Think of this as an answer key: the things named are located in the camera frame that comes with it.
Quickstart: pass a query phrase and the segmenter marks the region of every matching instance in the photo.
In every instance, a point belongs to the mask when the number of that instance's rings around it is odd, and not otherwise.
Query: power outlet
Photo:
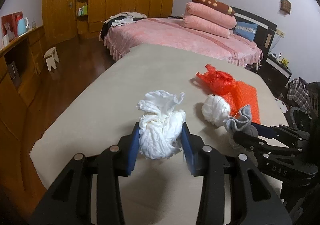
[[[282,32],[280,29],[276,29],[276,34],[277,35],[279,35],[279,36],[281,36],[282,38],[284,37],[284,35],[285,35],[285,33],[284,32]]]

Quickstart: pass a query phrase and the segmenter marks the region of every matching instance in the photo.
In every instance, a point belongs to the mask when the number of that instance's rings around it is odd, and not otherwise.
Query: blue gripper pad
[[[128,150],[128,165],[127,165],[127,175],[130,175],[134,170],[134,165],[136,163],[138,150],[139,150],[139,123],[137,122],[133,128],[133,131],[130,135],[131,144]]]
[[[180,136],[181,144],[182,144],[184,155],[186,157],[188,169],[191,172],[191,174],[194,175],[196,173],[195,155],[194,155],[194,152],[192,151],[190,137],[191,137],[191,134],[189,132],[188,126],[186,123],[183,123],[181,136]]]
[[[262,136],[262,137],[265,137],[268,139],[272,139],[272,138],[277,137],[276,132],[272,128],[266,127],[266,126],[263,126],[263,125],[260,125],[260,124],[254,123],[254,122],[252,122],[251,124],[252,124],[252,126],[254,126],[257,129],[259,136]]]

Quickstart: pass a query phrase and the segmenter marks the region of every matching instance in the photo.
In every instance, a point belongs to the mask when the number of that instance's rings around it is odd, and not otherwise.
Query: red picture frame
[[[18,24],[17,24],[17,16],[20,15],[21,18],[23,18],[23,13],[22,11],[16,12],[12,14],[12,20],[13,20],[13,31],[14,35],[17,37],[18,36]]]
[[[12,14],[1,17],[1,27],[3,36],[7,34],[7,29],[10,29],[10,31],[14,33]]]

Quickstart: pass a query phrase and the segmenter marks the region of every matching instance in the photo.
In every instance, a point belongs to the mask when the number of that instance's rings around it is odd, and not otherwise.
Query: small wooden stool
[[[43,56],[47,62],[48,70],[51,70],[51,66],[54,69],[57,69],[56,61],[59,61],[59,57],[57,54],[57,47],[50,48]]]

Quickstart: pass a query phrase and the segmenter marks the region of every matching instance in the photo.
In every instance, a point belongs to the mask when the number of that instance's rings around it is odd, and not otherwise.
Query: table surface
[[[137,102],[149,91],[163,89],[185,92],[175,110],[186,112],[192,134],[220,153],[237,156],[224,127],[215,128],[204,120],[201,107],[210,93],[196,82],[197,72],[210,63],[257,89],[261,123],[285,124],[267,85],[257,74],[225,61],[172,47],[142,44],[107,69],[59,116],[34,145],[30,157],[45,187],[49,187],[76,153],[100,154],[132,132],[143,115]],[[282,144],[270,140],[270,145]],[[199,209],[202,177],[192,177],[183,153],[170,159],[150,160],[139,155],[130,177],[119,177],[121,200],[127,224],[192,224]],[[277,193],[281,182],[268,178]],[[229,220],[230,195],[226,191],[225,221]]]

